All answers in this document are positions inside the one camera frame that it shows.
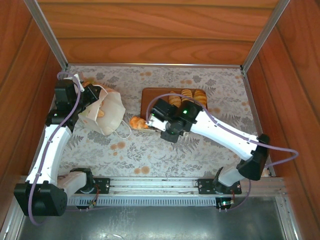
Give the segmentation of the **white printed paper bag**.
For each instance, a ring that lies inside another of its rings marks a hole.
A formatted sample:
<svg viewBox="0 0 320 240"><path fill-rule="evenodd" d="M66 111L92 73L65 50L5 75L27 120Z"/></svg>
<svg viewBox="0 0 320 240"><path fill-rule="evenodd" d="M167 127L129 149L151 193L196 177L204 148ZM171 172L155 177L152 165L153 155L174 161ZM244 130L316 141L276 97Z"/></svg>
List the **white printed paper bag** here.
<svg viewBox="0 0 320 240"><path fill-rule="evenodd" d="M126 109L122 103L120 93L101 84L95 83L93 85L100 86L101 91L99 99L78 114L83 125L104 136L109 136L114 133L121 139L130 137L132 130L123 120ZM104 111L103 117L98 117L99 110ZM128 135L120 135L117 132L117 129L121 124L124 124Z"/></svg>

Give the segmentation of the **brown wooden tray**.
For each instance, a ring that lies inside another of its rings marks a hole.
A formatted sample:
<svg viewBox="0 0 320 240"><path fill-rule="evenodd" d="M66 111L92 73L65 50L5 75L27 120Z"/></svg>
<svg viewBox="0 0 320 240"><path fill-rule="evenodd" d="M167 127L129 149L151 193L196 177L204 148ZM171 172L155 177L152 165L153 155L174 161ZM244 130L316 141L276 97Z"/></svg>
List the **brown wooden tray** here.
<svg viewBox="0 0 320 240"><path fill-rule="evenodd" d="M168 94L171 91L176 94L181 94L183 88L174 88L174 87L146 87L142 90L141 93L141 105L140 105L140 117L146 119L146 111L149 103L159 95Z"/></svg>

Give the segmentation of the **floral table cloth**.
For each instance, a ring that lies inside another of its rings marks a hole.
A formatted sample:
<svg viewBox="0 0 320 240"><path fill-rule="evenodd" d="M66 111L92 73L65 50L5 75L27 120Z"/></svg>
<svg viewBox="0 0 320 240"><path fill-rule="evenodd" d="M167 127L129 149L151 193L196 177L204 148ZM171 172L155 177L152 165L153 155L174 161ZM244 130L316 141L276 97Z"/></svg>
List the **floral table cloth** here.
<svg viewBox="0 0 320 240"><path fill-rule="evenodd" d="M90 168L105 177L208 178L220 167L240 162L234 152L194 133L170 143L155 132L129 130L129 120L140 115L145 88L202 89L214 117L248 134L257 133L239 69L74 65L68 70L119 92L125 114L117 131L108 136L78 121L63 150L60 175Z"/></svg>

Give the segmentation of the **grey metal sheet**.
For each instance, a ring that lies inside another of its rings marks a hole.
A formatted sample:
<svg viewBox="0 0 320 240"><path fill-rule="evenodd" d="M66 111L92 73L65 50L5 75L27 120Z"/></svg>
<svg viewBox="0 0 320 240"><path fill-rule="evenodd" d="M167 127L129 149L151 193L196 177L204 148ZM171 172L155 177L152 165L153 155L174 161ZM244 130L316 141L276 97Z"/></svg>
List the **grey metal sheet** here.
<svg viewBox="0 0 320 240"><path fill-rule="evenodd" d="M41 226L23 221L18 240L285 240L272 200L238 209L111 207L67 212Z"/></svg>

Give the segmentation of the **aluminium frame bar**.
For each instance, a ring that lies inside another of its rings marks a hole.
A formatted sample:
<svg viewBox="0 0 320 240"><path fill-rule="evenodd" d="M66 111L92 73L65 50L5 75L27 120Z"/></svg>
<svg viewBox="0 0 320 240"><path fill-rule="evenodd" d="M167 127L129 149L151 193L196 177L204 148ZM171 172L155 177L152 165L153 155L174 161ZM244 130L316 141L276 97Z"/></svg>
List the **aluminium frame bar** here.
<svg viewBox="0 0 320 240"><path fill-rule="evenodd" d="M237 64L183 64L183 63L69 63L73 66L94 67L154 67L154 68L209 68L209 69L241 69Z"/></svg>
<svg viewBox="0 0 320 240"><path fill-rule="evenodd" d="M289 198L282 195L276 196L275 202L285 239L303 240Z"/></svg>
<svg viewBox="0 0 320 240"><path fill-rule="evenodd" d="M253 116L253 121L254 121L254 124L255 124L255 127L256 127L256 131L257 131L258 136L260 136L263 133L263 129L262 129L262 125L261 125L261 122L260 122L260 119L259 119L259 115L258 115L258 112L257 112L257 108L256 108L256 104L255 104L255 101L254 101L253 93L252 93L252 90L251 90L251 87L250 87L250 83L249 83L249 80L248 80L248 77L247 77L247 74L246 74L245 71L241 70L241 75L242 75L245 91L246 91L246 94L247 94L249 106L250 106L250 109L251 109L251 113L252 113L252 116ZM270 158L270 156L268 156L268 158L266 160L266 164L271 164L271 163L272 163L271 158ZM263 170L263 173L268 173L269 177L276 177L277 176L273 166L265 168L265 170Z"/></svg>
<svg viewBox="0 0 320 240"><path fill-rule="evenodd" d="M12 198L4 224L0 231L0 240L18 240L25 215L15 197Z"/></svg>

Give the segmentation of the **aluminium frame post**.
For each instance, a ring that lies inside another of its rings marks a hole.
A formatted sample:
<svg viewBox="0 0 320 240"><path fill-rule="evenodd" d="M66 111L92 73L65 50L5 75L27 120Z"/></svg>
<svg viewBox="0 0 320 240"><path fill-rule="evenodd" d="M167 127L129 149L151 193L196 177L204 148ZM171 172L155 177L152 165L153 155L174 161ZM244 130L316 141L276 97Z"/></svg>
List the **aluminium frame post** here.
<svg viewBox="0 0 320 240"><path fill-rule="evenodd" d="M68 60L37 0L23 0L52 53L63 70L68 69Z"/></svg>
<svg viewBox="0 0 320 240"><path fill-rule="evenodd" d="M262 28L262 31L258 35L256 41L254 42L251 50L249 51L243 65L242 65L242 73L246 74L250 69L253 61L255 60L256 56L258 55L259 51L261 50L262 46L268 39L270 33L276 26L278 20L282 16L283 12L285 11L286 7L288 6L291 0L279 0L277 5L275 6L274 10L272 11L269 19L267 20L265 26Z"/></svg>

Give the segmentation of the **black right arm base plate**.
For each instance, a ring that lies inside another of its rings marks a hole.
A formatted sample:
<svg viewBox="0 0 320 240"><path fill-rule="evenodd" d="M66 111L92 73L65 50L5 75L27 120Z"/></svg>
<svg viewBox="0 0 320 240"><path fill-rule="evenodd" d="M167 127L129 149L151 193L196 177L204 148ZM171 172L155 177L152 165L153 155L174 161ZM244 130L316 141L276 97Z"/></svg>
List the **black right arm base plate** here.
<svg viewBox="0 0 320 240"><path fill-rule="evenodd" d="M240 195L242 187L240 182L235 182L232 186L226 186L215 178L199 178L196 181L199 195Z"/></svg>

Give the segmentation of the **aluminium mounting rail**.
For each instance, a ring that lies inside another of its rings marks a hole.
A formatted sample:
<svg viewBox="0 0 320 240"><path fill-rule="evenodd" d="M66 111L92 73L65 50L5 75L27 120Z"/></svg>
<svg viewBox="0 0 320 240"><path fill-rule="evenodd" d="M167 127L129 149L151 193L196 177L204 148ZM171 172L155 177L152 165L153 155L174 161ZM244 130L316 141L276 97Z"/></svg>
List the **aluminium mounting rail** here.
<svg viewBox="0 0 320 240"><path fill-rule="evenodd" d="M243 179L240 180L242 194L199 194L196 181L193 177L109 177L110 187L108 194L88 194L89 196L147 196L147 197L169 197L169 196L216 196L216 197L273 197L286 194L284 180L280 177L263 177L259 181ZM69 199L75 195L77 190L89 182L85 173L72 172L69 175L61 176L56 184L47 180L37 183L34 189L34 196L44 192L52 193L53 196L65 194Z"/></svg>

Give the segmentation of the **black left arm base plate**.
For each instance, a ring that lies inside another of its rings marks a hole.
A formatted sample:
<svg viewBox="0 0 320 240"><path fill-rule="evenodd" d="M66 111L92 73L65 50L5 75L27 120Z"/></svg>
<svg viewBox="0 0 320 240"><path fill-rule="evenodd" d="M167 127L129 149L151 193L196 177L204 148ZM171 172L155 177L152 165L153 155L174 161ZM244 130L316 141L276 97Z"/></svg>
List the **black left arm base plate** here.
<svg viewBox="0 0 320 240"><path fill-rule="evenodd" d="M75 194L108 194L110 191L110 181L110 178L93 177L84 187L78 189Z"/></svg>

